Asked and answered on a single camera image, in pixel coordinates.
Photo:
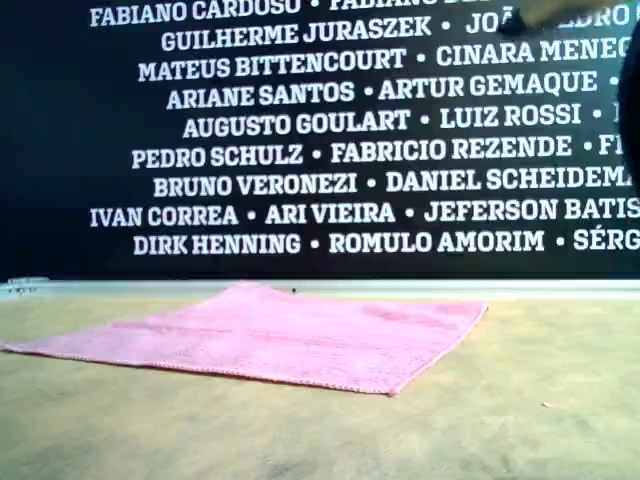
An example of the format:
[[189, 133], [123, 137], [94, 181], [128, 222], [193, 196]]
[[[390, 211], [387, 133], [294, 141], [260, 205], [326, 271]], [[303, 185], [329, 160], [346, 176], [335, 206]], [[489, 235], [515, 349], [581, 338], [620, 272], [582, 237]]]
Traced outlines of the right gripper fixed finger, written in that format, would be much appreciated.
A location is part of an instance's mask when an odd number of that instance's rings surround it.
[[620, 4], [610, 0], [534, 0], [520, 1], [511, 15], [497, 27], [503, 36], [525, 36], [541, 30], [554, 28], [574, 18], [594, 12], [605, 7]]

